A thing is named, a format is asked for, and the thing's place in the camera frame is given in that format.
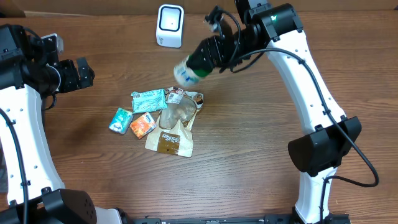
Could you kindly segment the green-lid jar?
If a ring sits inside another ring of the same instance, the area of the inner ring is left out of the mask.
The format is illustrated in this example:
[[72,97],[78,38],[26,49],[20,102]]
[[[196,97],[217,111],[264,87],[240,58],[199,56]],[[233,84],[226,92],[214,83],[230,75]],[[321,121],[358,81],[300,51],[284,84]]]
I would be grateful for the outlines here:
[[188,67],[188,60],[190,58],[191,55],[187,56],[174,67],[174,78],[176,82],[185,88],[196,85],[213,71],[204,69],[193,70]]

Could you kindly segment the blue-green tissue pack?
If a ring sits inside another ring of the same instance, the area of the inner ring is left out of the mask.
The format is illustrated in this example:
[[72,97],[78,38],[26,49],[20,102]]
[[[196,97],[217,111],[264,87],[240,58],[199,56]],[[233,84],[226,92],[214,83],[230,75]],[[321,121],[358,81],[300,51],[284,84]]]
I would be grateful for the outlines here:
[[133,116],[134,115],[132,112],[118,108],[108,128],[115,133],[125,134],[133,119]]

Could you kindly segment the teal wet wipes pack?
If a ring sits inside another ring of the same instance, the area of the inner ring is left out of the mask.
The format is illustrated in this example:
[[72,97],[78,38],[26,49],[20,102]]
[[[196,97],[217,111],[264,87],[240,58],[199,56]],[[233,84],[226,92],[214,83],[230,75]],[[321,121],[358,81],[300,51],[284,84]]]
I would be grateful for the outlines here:
[[134,114],[153,112],[167,108],[165,90],[150,90],[142,93],[132,92],[132,110]]

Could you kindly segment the orange Kleenex tissue pack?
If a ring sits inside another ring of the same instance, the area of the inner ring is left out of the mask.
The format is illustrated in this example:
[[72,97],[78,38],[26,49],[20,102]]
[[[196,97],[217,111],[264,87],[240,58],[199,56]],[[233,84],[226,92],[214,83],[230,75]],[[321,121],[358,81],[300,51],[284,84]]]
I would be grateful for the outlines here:
[[130,124],[130,128],[138,139],[143,138],[157,127],[149,112],[144,113]]

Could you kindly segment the brown clear snack pouch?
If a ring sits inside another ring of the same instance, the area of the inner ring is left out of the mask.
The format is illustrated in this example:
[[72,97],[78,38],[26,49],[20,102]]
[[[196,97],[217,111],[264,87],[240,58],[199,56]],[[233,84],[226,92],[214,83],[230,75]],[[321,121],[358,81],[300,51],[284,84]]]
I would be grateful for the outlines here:
[[191,157],[192,126],[204,103],[204,96],[177,87],[165,90],[166,109],[156,121],[157,127],[147,135],[145,148],[175,156]]

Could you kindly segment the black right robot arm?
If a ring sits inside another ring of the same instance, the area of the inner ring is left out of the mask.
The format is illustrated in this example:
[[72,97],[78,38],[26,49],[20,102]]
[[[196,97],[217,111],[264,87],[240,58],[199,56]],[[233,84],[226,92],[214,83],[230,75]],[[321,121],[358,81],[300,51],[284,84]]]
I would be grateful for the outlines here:
[[214,69],[239,72],[243,60],[261,55],[278,69],[296,107],[303,136],[288,144],[289,156],[300,172],[298,200],[291,223],[348,223],[347,215],[329,211],[331,183],[342,159],[361,132],[358,118],[348,118],[334,100],[307,44],[302,21],[291,4],[236,1],[239,17],[233,32],[215,7],[206,17],[213,36],[174,69],[179,84],[190,86]]

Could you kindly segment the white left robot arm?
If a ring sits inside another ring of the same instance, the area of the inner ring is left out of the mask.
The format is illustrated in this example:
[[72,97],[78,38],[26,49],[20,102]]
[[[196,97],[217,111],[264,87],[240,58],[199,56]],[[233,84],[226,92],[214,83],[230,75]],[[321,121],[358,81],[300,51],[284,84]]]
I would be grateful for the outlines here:
[[96,207],[81,190],[68,190],[58,175],[44,131],[47,98],[92,86],[85,58],[59,60],[63,40],[27,27],[1,26],[1,148],[9,207],[2,223],[128,223],[118,208]]

